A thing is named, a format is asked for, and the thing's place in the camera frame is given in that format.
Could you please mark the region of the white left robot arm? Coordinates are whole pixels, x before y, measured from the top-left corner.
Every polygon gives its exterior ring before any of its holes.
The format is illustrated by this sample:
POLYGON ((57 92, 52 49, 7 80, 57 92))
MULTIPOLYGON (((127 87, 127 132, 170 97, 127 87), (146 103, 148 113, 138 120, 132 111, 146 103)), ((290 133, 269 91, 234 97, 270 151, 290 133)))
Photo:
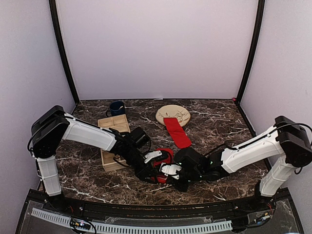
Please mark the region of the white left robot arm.
POLYGON ((56 105, 41 116, 31 127, 31 137, 27 150, 37 161, 39 176, 45 191, 50 196, 49 203, 57 212, 69 208, 67 199, 61 196, 62 188, 56 164, 56 151, 62 141, 73 141, 100 148, 121 156, 131 166, 137 178, 149 183, 159 183, 158 172, 152 160, 161 153, 154 151, 142 153, 142 148, 150 141, 141 128, 122 132, 112 128, 101 128, 66 113, 62 106, 56 105))

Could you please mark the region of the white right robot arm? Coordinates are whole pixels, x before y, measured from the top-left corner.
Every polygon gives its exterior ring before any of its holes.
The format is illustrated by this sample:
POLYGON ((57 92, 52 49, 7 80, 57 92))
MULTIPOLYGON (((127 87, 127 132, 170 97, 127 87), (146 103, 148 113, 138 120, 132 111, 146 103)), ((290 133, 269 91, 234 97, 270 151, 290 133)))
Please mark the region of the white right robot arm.
POLYGON ((307 124, 278 116, 273 126, 242 144, 216 147, 205 156, 191 147, 184 148, 176 153, 173 163, 162 163, 159 170, 172 177, 175 188, 184 192, 190 182, 217 181, 250 164, 277 156, 268 174, 258 182, 256 195, 249 200, 249 208, 258 212, 296 169, 311 163, 312 142, 307 134, 310 129, 307 124))

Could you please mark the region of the red santa sock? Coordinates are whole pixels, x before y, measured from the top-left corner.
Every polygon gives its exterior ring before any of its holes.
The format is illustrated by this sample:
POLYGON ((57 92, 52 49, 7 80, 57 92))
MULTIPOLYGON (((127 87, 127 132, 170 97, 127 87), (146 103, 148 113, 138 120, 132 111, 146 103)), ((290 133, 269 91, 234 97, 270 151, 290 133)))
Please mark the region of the red santa sock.
POLYGON ((165 184, 167 181, 167 176, 162 174, 159 169, 162 163, 172 163, 173 162, 173 150, 168 148, 157 148, 157 151, 161 151, 162 155, 160 156, 160 159, 155 159, 153 161, 153 168, 157 171, 156 178, 158 183, 165 184))

